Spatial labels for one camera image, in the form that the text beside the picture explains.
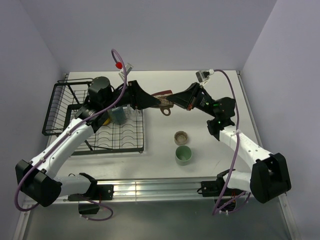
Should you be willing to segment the brown mug black inside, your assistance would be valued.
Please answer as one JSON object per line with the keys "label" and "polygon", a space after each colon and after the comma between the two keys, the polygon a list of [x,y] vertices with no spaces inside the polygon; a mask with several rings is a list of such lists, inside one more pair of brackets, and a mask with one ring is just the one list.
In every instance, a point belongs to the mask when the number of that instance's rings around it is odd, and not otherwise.
{"label": "brown mug black inside", "polygon": [[154,109],[160,109],[161,113],[164,116],[170,116],[171,115],[171,108],[174,107],[174,103],[167,100],[167,97],[172,95],[172,90],[164,90],[157,93],[152,94],[152,96],[160,101],[160,103],[157,103],[156,105],[152,106]]}

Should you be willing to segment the grey-blue ceramic mug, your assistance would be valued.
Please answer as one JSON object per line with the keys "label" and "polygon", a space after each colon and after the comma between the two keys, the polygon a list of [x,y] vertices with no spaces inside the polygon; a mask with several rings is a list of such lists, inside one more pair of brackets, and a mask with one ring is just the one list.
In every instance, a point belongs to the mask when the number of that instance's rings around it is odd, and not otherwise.
{"label": "grey-blue ceramic mug", "polygon": [[123,107],[116,107],[110,110],[109,116],[116,125],[123,125],[126,122],[126,114]]}

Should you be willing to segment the beige speckled cup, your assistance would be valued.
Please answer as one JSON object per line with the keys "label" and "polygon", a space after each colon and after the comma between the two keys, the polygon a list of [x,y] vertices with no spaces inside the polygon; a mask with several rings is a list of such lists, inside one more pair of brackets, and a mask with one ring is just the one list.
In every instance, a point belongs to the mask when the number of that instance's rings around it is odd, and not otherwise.
{"label": "beige speckled cup", "polygon": [[183,146],[186,145],[188,142],[188,134],[185,131],[177,131],[174,134],[174,142],[178,145],[178,146]]}

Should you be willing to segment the yellow mug black handle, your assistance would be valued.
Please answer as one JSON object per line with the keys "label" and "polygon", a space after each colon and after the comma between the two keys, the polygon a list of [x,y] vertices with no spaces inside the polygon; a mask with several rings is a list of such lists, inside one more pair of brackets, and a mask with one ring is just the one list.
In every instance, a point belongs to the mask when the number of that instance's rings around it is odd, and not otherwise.
{"label": "yellow mug black handle", "polygon": [[111,122],[111,117],[110,117],[109,111],[107,111],[106,113],[107,113],[107,119],[106,119],[105,122],[102,124],[103,126],[107,126],[107,125]]}

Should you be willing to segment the light green cup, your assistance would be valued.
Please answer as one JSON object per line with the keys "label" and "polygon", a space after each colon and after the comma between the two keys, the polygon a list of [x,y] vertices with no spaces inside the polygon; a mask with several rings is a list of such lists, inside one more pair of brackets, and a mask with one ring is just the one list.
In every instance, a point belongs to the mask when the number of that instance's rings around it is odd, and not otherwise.
{"label": "light green cup", "polygon": [[186,145],[181,145],[175,150],[175,161],[180,166],[188,165],[191,162],[192,156],[192,150]]}

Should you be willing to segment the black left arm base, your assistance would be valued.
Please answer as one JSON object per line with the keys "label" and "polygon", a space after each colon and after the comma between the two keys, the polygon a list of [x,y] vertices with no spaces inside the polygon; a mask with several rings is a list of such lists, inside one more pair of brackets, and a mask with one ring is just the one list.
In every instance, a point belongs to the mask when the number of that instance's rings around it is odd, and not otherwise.
{"label": "black left arm base", "polygon": [[84,177],[85,180],[89,181],[88,189],[85,193],[74,193],[68,196],[69,201],[83,201],[84,199],[92,200],[92,201],[109,201],[113,199],[114,194],[114,185],[113,184],[98,184],[98,181],[86,174],[86,173],[79,173],[78,177]]}

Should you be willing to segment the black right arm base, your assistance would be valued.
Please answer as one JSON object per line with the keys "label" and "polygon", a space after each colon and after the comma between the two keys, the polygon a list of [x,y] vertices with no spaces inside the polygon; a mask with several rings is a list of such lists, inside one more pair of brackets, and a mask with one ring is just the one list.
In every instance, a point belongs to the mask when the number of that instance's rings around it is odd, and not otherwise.
{"label": "black right arm base", "polygon": [[225,177],[229,170],[225,170],[216,176],[216,180],[205,180],[200,182],[200,188],[197,193],[202,197],[218,197],[225,186]]}

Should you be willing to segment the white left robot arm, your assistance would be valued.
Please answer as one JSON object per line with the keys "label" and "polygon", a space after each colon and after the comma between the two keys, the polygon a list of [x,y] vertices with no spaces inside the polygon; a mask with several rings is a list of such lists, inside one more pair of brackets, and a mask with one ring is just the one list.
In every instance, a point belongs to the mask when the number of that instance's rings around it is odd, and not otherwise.
{"label": "white left robot arm", "polygon": [[59,137],[30,161],[20,160],[15,166],[18,187],[37,204],[47,207],[58,197],[81,195],[91,200],[98,193],[97,180],[86,173],[57,177],[57,173],[74,151],[108,119],[108,110],[130,105],[143,110],[160,104],[145,92],[136,80],[125,81],[114,89],[107,77],[96,77],[87,96],[69,125]]}

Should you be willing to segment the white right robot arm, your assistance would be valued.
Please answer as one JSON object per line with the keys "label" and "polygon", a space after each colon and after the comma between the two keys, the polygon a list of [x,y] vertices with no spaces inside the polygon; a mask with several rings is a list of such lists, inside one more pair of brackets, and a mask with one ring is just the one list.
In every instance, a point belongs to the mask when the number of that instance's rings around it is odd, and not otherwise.
{"label": "white right robot arm", "polygon": [[235,116],[235,99],[223,97],[214,100],[198,83],[166,99],[188,111],[197,108],[211,115],[213,119],[207,121],[209,133],[230,147],[248,165],[250,172],[237,171],[231,167],[219,173],[214,182],[213,190],[216,193],[227,195],[233,189],[245,191],[264,204],[291,190],[286,158],[281,153],[271,153],[256,144],[231,120]]}

